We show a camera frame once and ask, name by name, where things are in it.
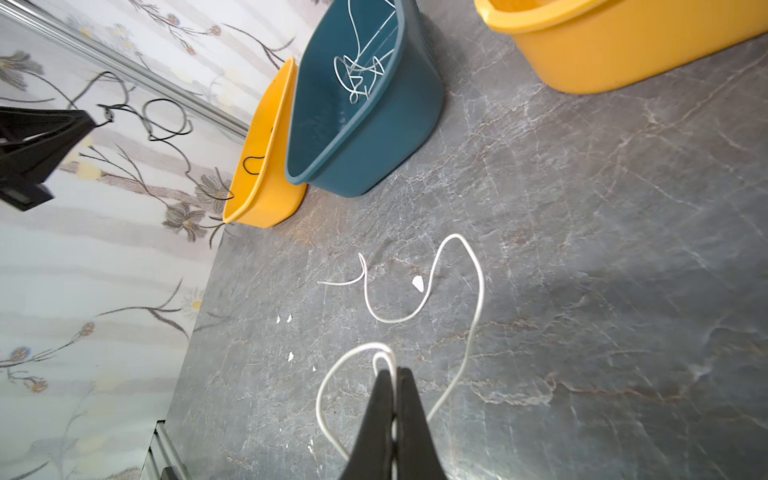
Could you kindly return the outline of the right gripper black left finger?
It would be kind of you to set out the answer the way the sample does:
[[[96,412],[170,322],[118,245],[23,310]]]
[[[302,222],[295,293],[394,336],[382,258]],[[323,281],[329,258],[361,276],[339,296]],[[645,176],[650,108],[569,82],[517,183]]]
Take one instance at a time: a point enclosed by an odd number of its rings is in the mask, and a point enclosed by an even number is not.
[[[341,480],[393,478],[395,393],[392,376],[381,370],[376,377],[361,427]]]

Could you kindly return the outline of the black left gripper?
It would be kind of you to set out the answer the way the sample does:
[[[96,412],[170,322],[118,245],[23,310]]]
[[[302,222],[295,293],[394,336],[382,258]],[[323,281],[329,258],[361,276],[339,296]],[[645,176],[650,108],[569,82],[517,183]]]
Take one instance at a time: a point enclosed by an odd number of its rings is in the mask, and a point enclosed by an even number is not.
[[[44,182],[96,123],[84,110],[1,108],[1,200],[28,211],[53,199]]]

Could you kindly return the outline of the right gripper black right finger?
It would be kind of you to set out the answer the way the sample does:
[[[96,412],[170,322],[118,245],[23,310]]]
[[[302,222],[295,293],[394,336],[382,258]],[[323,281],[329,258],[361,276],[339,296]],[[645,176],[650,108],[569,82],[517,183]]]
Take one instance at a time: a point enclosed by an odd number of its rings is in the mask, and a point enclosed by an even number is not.
[[[440,464],[413,373],[397,374],[395,459],[400,480],[446,480]]]

